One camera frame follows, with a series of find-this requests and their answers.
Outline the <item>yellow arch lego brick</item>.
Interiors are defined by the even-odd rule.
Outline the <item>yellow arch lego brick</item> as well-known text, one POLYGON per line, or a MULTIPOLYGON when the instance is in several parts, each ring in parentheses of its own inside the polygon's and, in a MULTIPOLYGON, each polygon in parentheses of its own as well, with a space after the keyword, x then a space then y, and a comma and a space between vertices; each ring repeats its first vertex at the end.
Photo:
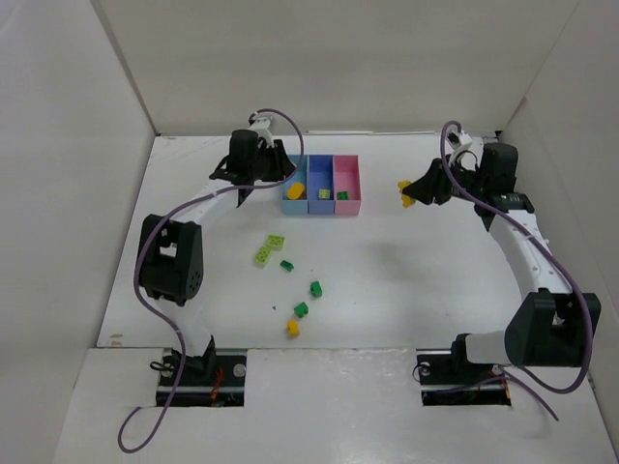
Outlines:
POLYGON ((410 187, 411 185, 412 185, 412 182, 408 180, 403 180, 403 181, 398 182, 398 190, 400 193, 402 207, 405 209, 412 207, 416 203, 416 200, 414 198, 410 197, 404 192, 404 190, 410 187))

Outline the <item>yellow rounded lego brick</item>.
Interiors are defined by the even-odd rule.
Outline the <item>yellow rounded lego brick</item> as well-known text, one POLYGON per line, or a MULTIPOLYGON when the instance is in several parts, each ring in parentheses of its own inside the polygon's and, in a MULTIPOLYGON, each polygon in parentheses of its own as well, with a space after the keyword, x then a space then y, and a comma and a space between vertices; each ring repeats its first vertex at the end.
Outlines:
POLYGON ((285 191, 285 198, 290 201, 303 200, 306 198, 306 186, 301 182, 291 184, 285 191))

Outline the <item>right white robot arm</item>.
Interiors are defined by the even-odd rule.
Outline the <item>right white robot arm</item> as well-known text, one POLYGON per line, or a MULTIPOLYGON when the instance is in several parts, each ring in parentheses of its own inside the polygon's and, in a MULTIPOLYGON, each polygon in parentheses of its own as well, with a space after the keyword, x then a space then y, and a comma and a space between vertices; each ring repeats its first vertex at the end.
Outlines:
POLYGON ((517 162, 516 147, 498 142, 485 145, 473 169, 453 161, 446 172, 444 161, 434 159, 416 182, 398 182, 402 203, 477 198, 474 211, 516 279, 522 302, 507 328, 459 335, 452 346, 455 356, 471 364, 586 368, 601 303, 593 293, 577 294, 553 260, 533 204, 515 190, 517 162))

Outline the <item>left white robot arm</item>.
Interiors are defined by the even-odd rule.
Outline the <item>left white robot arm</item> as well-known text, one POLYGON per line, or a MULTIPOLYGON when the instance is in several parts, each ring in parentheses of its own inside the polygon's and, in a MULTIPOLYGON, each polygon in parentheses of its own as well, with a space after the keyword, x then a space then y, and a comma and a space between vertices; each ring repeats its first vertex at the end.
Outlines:
POLYGON ((207 337, 202 351, 189 356, 181 323, 160 306, 164 301, 182 308, 200 290, 206 227, 240 208, 254 191, 279 187, 299 170, 265 122, 231 134, 227 155, 196 196, 163 216, 151 214, 142 221, 133 291, 141 305, 174 332, 178 343, 171 359, 157 364, 162 371, 179 375, 188 364, 198 372, 211 370, 213 338, 207 337))

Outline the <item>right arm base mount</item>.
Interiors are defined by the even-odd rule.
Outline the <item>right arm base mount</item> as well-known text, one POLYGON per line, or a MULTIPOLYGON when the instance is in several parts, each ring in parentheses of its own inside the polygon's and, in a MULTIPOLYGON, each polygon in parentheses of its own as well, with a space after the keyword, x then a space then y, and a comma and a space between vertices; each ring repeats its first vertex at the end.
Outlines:
POLYGON ((493 365, 467 360, 465 334, 450 348, 418 349, 412 377, 427 407, 512 405, 507 383, 493 365))

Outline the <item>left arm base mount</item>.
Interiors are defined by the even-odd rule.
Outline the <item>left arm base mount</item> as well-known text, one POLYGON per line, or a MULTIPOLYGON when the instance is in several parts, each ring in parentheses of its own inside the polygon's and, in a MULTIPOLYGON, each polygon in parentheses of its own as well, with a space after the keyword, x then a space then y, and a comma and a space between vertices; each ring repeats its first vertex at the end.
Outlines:
MULTIPOLYGON (((218 349, 211 345, 201 356, 187 357, 171 407, 243 407, 247 374, 246 350, 218 349)), ((180 353, 165 351, 149 367, 158 373, 156 404, 163 406, 176 379, 180 353)))

